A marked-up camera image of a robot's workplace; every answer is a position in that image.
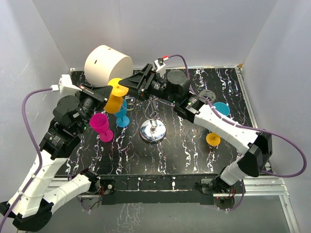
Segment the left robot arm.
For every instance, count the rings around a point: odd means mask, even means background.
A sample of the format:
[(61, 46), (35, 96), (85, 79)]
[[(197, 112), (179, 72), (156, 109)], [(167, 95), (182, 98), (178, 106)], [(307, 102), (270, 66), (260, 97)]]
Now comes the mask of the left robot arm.
[(37, 232), (71, 199), (99, 191), (100, 176), (88, 168), (55, 190), (46, 190), (80, 143), (79, 136), (91, 117), (106, 106), (112, 89), (80, 85), (58, 101), (48, 131), (39, 144), (34, 144), (37, 156), (29, 173), (14, 196), (0, 204), (3, 218), (12, 218), (19, 231)]

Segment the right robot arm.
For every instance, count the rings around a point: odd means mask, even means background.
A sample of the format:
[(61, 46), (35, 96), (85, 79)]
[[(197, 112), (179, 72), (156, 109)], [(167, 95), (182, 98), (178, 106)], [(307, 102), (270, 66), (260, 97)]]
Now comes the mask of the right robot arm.
[(119, 85), (127, 87), (128, 94), (138, 100), (155, 96), (173, 103), (174, 111), (181, 118), (215, 133), (241, 154), (215, 179), (198, 184), (200, 188), (229, 192), (236, 182), (246, 176), (258, 177), (272, 155), (271, 134), (245, 129), (217, 112), (203, 97), (191, 93), (190, 80), (182, 71), (171, 70), (166, 79), (162, 79), (152, 65), (147, 64), (138, 73), (119, 81)]

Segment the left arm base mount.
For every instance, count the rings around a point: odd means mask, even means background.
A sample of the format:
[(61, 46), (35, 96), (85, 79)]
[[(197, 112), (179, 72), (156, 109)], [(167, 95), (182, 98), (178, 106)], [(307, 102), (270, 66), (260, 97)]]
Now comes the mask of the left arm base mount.
[(103, 203), (105, 196), (115, 194), (116, 182), (113, 179), (100, 178), (90, 191), (86, 191), (78, 196), (83, 211), (89, 214), (99, 208)]

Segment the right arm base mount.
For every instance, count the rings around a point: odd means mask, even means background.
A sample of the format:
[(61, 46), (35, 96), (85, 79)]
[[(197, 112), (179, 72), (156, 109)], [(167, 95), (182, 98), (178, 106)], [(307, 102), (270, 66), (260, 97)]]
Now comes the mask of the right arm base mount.
[[(228, 185), (219, 177), (216, 177), (215, 179), (202, 179), (200, 182), (196, 182), (194, 187), (201, 194), (224, 194), (225, 196), (214, 197), (214, 205), (218, 211), (230, 212), (235, 210), (244, 200), (245, 185), (243, 180), (239, 180), (233, 185)], [(241, 188), (241, 198), (235, 203), (235, 195), (238, 187)]]

